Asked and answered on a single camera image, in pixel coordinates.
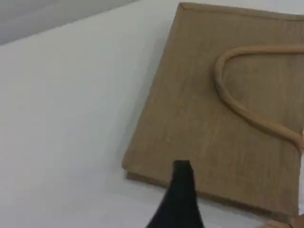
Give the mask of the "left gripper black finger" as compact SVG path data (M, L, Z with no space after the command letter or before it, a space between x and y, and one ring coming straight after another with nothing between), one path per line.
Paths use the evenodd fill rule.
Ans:
M169 187L147 227L204 227L195 191L194 171L190 161L174 161Z

